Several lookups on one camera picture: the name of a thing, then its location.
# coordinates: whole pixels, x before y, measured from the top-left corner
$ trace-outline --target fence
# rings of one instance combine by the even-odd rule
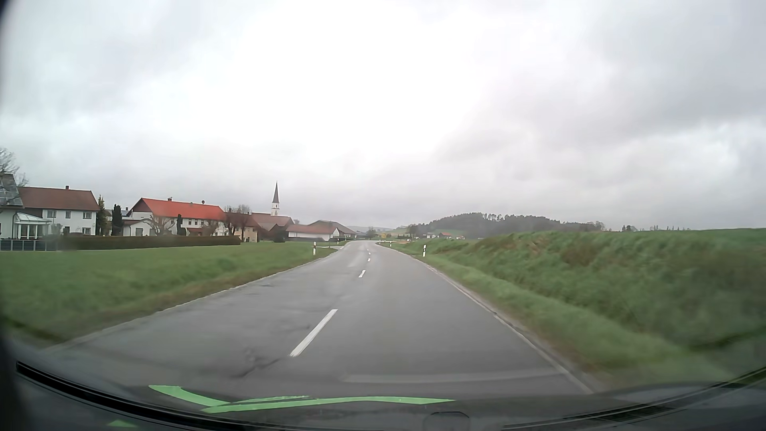
[[[40,239],[0,239],[0,252],[55,252],[58,241]]]

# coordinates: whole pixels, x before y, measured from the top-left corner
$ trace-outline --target hedge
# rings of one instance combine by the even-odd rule
[[[239,245],[238,236],[74,236],[59,237],[59,250],[113,250],[117,248],[195,247]]]

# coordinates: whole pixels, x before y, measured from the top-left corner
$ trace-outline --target evergreen tree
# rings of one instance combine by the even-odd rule
[[[112,236],[122,236],[123,234],[123,209],[115,204],[112,208]]]
[[[103,196],[98,196],[98,212],[96,213],[96,235],[106,235],[106,208],[103,204]]]

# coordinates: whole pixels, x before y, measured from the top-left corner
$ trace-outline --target dashed white center line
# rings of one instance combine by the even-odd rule
[[[300,342],[300,344],[298,344],[298,345],[297,345],[297,346],[296,346],[296,347],[293,349],[293,351],[292,351],[292,352],[290,352],[290,356],[291,356],[291,357],[296,357],[296,356],[300,355],[300,352],[302,352],[302,351],[303,351],[303,349],[305,349],[305,348],[306,348],[306,346],[308,346],[308,345],[309,345],[309,343],[310,343],[310,342],[311,342],[311,341],[314,339],[314,337],[316,337],[316,335],[317,335],[317,334],[318,334],[318,333],[319,333],[319,332],[322,330],[322,328],[323,328],[323,327],[325,327],[325,325],[327,324],[327,322],[329,322],[329,321],[330,321],[330,319],[332,318],[332,316],[333,316],[333,315],[335,315],[335,313],[336,313],[337,311],[338,311],[338,309],[337,309],[337,308],[333,308],[332,310],[330,310],[330,312],[329,312],[329,313],[327,313],[327,315],[325,316],[325,318],[323,318],[323,319],[322,319],[322,321],[320,321],[320,322],[319,322],[319,324],[318,324],[318,325],[316,325],[316,327],[315,327],[314,329],[312,329],[312,330],[311,330],[311,332],[309,332],[309,334],[308,334],[308,335],[306,335],[306,338],[303,338],[303,341],[301,341],[301,342]]]

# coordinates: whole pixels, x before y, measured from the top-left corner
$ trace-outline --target windshield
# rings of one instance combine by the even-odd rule
[[[4,331],[243,420],[757,370],[766,6],[703,3],[14,2]]]

